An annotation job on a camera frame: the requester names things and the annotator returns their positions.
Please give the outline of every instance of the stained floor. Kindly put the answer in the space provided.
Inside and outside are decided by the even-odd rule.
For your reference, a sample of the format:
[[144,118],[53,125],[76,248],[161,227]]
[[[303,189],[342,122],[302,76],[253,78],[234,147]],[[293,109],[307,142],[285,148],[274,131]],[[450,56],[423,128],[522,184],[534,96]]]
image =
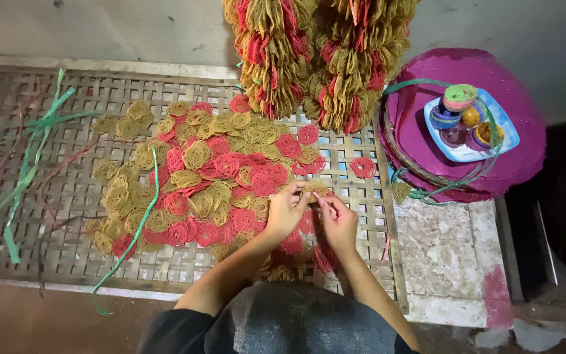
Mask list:
[[[154,315],[173,303],[100,296],[115,313],[101,316],[89,294],[0,285],[0,353],[133,353],[139,335]],[[454,339],[450,326],[416,324],[425,353],[526,353],[514,343],[476,349]],[[547,353],[566,353],[566,340]]]

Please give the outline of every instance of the magenta cloth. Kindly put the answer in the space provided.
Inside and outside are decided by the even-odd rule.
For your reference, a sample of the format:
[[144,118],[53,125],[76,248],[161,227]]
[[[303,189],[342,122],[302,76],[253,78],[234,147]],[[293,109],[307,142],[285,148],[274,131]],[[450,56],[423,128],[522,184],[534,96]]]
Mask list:
[[[476,49],[433,49],[410,60],[396,82],[422,78],[469,84],[486,90],[506,111],[521,139],[514,149],[499,155],[486,175],[468,184],[474,189],[473,193],[446,191],[435,195],[435,199],[441,202],[491,199],[510,186],[529,180],[543,167],[545,122],[521,83],[490,53]],[[444,89],[429,84],[408,86],[390,94],[388,107],[396,141],[405,155],[428,172],[457,181],[482,161],[453,162],[444,156],[431,138],[423,107],[442,96]],[[401,166],[391,152],[387,155],[396,167]],[[438,189],[411,173],[406,173],[406,180],[427,191]]]

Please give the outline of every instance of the gray wall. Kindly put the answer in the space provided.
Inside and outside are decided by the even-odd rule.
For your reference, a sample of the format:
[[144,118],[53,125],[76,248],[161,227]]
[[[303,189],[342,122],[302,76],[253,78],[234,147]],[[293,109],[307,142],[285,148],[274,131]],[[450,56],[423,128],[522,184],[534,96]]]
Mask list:
[[[0,0],[0,54],[233,66],[220,0]],[[566,0],[423,0],[406,59],[488,50],[566,120]]]

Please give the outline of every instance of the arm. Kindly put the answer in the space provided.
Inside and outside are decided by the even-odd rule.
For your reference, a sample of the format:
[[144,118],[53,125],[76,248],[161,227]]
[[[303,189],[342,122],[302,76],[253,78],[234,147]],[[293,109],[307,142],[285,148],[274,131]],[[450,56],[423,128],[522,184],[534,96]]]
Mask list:
[[206,272],[178,300],[174,309],[190,309],[215,317],[241,289],[251,285],[267,256],[301,220],[309,193],[302,198],[294,194],[301,191],[304,184],[293,181],[281,192],[271,195],[265,230]]
[[[337,196],[321,198],[318,202],[327,242],[342,265],[355,300],[377,311],[412,350],[418,351],[419,344],[416,335],[401,313],[399,306],[390,299],[357,253],[355,248],[357,213],[347,208]],[[336,215],[329,209],[330,204],[333,205]]]

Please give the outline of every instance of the hand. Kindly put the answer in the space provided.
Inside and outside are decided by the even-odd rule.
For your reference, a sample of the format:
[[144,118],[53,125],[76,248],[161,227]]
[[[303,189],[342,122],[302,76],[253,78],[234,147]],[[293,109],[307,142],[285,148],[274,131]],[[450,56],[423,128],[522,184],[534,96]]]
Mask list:
[[[342,200],[334,195],[318,199],[320,212],[325,227],[325,237],[329,246],[339,259],[355,253],[355,238],[357,237],[357,222],[359,216],[350,210]],[[333,205],[335,214],[329,208]]]
[[282,242],[294,231],[303,216],[307,202],[310,198],[309,192],[301,197],[299,193],[305,181],[292,181],[285,189],[270,196],[270,213],[268,224],[264,232]]

